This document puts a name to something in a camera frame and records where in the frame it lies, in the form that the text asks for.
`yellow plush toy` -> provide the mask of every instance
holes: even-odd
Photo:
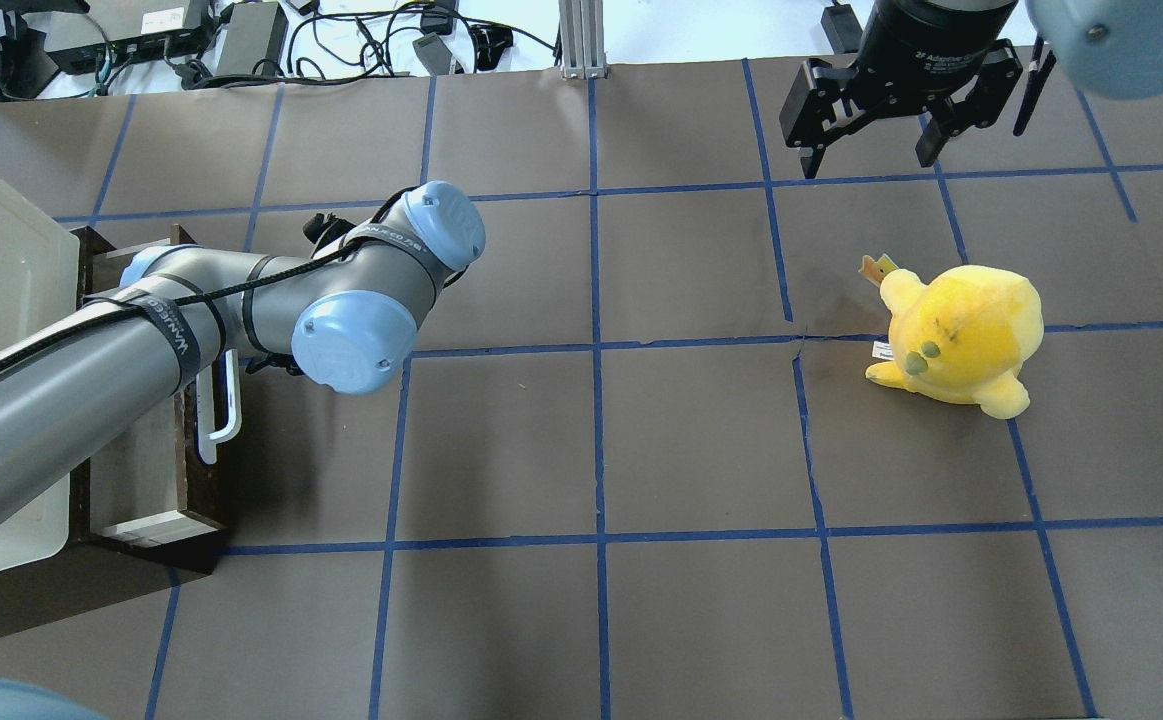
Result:
[[[865,377],[943,402],[980,405],[1001,420],[1023,413],[1030,395],[1016,373],[1043,341],[1033,284],[980,265],[946,270],[932,284],[891,268],[883,270],[879,295],[892,311],[893,359],[870,366]]]

